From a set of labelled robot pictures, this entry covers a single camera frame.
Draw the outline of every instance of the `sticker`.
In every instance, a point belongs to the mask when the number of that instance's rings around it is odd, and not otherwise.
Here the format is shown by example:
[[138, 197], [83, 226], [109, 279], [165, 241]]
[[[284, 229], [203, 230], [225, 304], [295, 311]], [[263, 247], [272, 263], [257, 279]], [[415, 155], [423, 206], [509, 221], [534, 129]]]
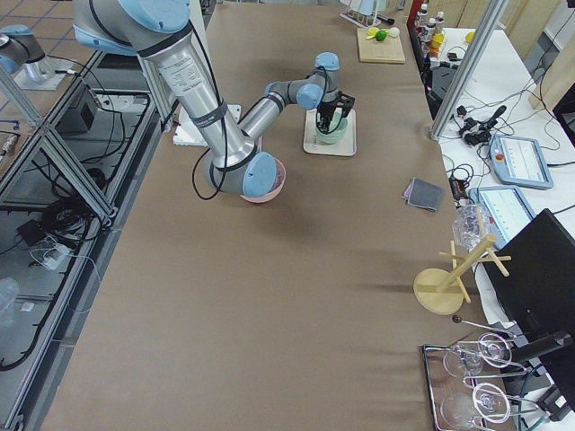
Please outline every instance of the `sticker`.
[[556, 405], [558, 408], [561, 408], [561, 407], [563, 407], [563, 406], [565, 405], [566, 402], [567, 402], [567, 400], [565, 400], [565, 397], [561, 396], [561, 397], [559, 397], [559, 398], [557, 399], [557, 401], [555, 402], [555, 405]]
[[191, 58], [183, 58], [171, 65], [158, 67], [158, 70], [176, 96], [185, 96], [206, 82], [198, 65]]

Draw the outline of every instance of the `blue joint cap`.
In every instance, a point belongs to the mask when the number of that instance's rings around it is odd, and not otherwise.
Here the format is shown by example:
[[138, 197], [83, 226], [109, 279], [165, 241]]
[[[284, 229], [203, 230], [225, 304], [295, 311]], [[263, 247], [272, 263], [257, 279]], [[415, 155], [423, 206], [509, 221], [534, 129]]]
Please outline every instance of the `blue joint cap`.
[[3, 29], [0, 29], [0, 33], [6, 36], [31, 36], [32, 30], [23, 24], [7, 25]]
[[277, 81], [274, 81], [273, 83], [269, 83], [268, 85], [266, 85], [266, 90], [263, 92], [264, 96], [267, 96], [268, 94], [270, 94], [270, 90], [271, 87], [273, 87], [273, 85], [276, 83]]
[[190, 20], [190, 0], [118, 0], [137, 23], [158, 33], [175, 33]]
[[132, 47], [121, 45], [115, 40], [105, 39], [97, 34], [92, 34], [89, 31], [83, 30], [74, 25], [75, 38], [78, 42], [88, 48], [96, 49], [97, 51], [108, 52], [110, 54], [118, 54], [119, 56], [135, 56], [137, 52]]
[[20, 68], [18, 63], [5, 56], [0, 56], [0, 66], [3, 67], [9, 75], [13, 74]]
[[323, 97], [323, 88], [317, 84], [306, 84], [297, 92], [296, 100], [305, 110], [314, 110]]
[[323, 52], [315, 58], [315, 67], [324, 67], [330, 72], [340, 70], [340, 58], [332, 52]]
[[265, 151], [257, 153], [243, 175], [243, 195], [248, 198], [259, 198], [269, 193], [277, 175], [278, 166], [273, 155]]

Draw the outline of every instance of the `power strip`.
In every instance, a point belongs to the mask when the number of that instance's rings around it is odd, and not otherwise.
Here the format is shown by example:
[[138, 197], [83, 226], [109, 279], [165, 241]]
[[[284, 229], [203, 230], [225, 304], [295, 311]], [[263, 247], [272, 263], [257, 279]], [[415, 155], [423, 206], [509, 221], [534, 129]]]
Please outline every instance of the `power strip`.
[[62, 264], [64, 259], [71, 253], [71, 249], [64, 244], [56, 244], [54, 248], [47, 251], [42, 261], [42, 267], [55, 271]]

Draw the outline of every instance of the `lime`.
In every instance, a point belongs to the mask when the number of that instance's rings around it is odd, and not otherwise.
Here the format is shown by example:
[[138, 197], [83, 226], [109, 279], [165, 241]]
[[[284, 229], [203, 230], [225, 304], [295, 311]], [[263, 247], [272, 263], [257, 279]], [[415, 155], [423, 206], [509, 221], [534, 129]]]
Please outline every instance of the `lime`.
[[383, 42], [386, 37], [387, 37], [387, 31], [380, 30], [376, 33], [376, 40], [378, 42]]

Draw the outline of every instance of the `white tray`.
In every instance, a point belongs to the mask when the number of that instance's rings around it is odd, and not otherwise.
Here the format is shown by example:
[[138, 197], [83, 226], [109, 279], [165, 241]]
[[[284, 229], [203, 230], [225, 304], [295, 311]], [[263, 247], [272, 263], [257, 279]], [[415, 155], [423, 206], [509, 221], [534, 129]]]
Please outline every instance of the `white tray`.
[[309, 154], [339, 155], [351, 157], [358, 150], [356, 144], [356, 111], [348, 115], [348, 128], [340, 142], [324, 144], [315, 134], [315, 110], [305, 114], [304, 151]]

